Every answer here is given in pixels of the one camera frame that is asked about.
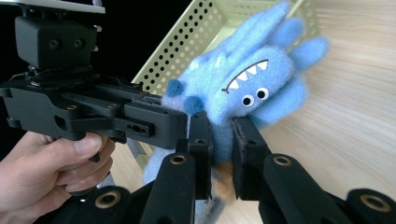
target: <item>blue plush toy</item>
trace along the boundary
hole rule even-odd
[[[286,19],[282,1],[259,12],[215,49],[195,58],[184,73],[170,80],[163,105],[192,115],[206,111],[213,131],[214,195],[234,199],[231,120],[250,117],[261,129],[276,123],[303,104],[307,88],[303,71],[328,49],[323,37],[292,48],[303,34],[301,19]],[[155,179],[163,157],[174,151],[156,148],[144,172]]]

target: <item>dark background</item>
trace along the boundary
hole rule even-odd
[[[91,4],[92,1],[73,0]],[[101,25],[99,51],[92,54],[92,66],[102,74],[132,80],[151,53],[187,8],[191,0],[102,0],[106,14],[69,12],[68,20],[84,25]],[[27,70],[16,50],[14,20],[18,7],[0,5],[0,81]],[[24,131],[11,129],[0,99],[0,160],[15,146]]]

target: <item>yellow basket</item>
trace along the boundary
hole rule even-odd
[[[133,83],[163,95],[167,83],[181,75],[195,57],[213,49],[249,16],[278,3],[276,0],[193,0],[138,72]],[[301,41],[318,35],[315,0],[289,0],[288,17],[301,17],[306,31]]]

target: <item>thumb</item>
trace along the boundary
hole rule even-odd
[[[102,138],[95,133],[87,135],[79,141],[60,138],[52,143],[41,146],[35,154],[35,171],[42,175],[51,175],[67,165],[87,161],[102,147]]]

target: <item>human hand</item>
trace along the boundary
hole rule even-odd
[[[114,148],[95,133],[73,142],[28,132],[0,162],[0,222],[32,223],[59,208],[69,192],[96,186],[110,170]],[[89,161],[98,151],[99,162]]]

